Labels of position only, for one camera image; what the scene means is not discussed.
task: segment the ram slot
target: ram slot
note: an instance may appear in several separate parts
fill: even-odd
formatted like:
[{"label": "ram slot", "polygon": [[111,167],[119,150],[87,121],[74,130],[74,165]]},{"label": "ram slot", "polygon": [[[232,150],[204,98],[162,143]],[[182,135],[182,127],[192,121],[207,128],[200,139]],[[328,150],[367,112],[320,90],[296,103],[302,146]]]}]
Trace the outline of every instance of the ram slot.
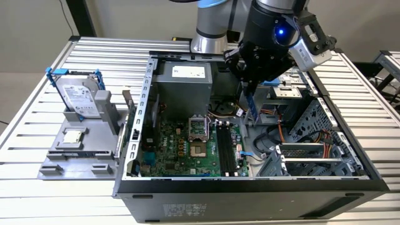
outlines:
[{"label": "ram slot", "polygon": [[219,124],[218,130],[218,146],[220,154],[220,171],[223,176],[234,176],[236,172],[235,153],[231,143],[230,125]]}]

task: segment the green circuit board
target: green circuit board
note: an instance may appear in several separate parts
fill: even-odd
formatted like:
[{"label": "green circuit board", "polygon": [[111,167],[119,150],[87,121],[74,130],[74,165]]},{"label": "green circuit board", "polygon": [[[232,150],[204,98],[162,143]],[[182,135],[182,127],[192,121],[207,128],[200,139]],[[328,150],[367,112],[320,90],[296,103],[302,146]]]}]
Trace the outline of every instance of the green circuit board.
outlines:
[{"label": "green circuit board", "polygon": [[[232,151],[236,152],[236,146],[243,146],[239,128],[231,127],[235,143]],[[210,139],[207,143],[188,141],[188,123],[164,121],[160,126],[158,150],[154,153],[144,152],[143,161],[147,154],[155,154],[154,165],[143,163],[140,173],[147,177],[174,177],[174,176],[200,176],[219,177],[220,156],[218,147],[218,134],[215,125],[210,126]],[[244,165],[238,170],[239,176],[248,176],[246,160]]]}]

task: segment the barcode sticker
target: barcode sticker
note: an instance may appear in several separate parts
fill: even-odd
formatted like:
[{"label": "barcode sticker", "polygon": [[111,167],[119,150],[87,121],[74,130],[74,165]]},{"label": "barcode sticker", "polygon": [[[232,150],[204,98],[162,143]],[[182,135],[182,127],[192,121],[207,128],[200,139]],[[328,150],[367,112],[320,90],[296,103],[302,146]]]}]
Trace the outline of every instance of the barcode sticker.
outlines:
[{"label": "barcode sticker", "polygon": [[236,115],[240,117],[243,115],[244,110],[239,108]]}]

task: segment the orange wire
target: orange wire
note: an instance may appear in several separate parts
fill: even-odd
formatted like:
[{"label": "orange wire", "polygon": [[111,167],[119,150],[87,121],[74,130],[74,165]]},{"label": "orange wire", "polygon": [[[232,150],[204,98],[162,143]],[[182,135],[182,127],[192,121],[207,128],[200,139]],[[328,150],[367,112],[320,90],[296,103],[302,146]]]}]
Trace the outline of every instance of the orange wire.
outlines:
[{"label": "orange wire", "polygon": [[286,139],[283,138],[282,127],[280,127],[280,120],[282,120],[282,114],[280,114],[280,119],[278,121],[278,130],[280,132],[280,141],[282,141],[282,143],[284,143]]}]

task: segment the blue clip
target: blue clip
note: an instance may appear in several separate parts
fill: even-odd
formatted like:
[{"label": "blue clip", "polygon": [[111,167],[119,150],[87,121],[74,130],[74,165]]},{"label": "blue clip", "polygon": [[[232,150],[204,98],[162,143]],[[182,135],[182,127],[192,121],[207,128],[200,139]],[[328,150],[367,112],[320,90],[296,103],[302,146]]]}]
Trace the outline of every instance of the blue clip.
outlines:
[{"label": "blue clip", "polygon": [[278,87],[280,85],[280,79],[275,78],[272,81],[264,81],[262,85]]},{"label": "blue clip", "polygon": [[52,72],[52,74],[55,75],[66,75],[67,73],[70,73],[68,69],[55,69],[55,71]]},{"label": "blue clip", "polygon": [[254,155],[255,155],[255,153],[252,153],[252,152],[246,152],[246,151],[240,151],[240,154],[242,154],[242,155],[246,155],[246,156],[254,156]]},{"label": "blue clip", "polygon": [[106,85],[104,85],[104,82],[103,82],[103,74],[102,74],[99,69],[96,69],[95,75],[98,77],[100,90],[106,90]]}]

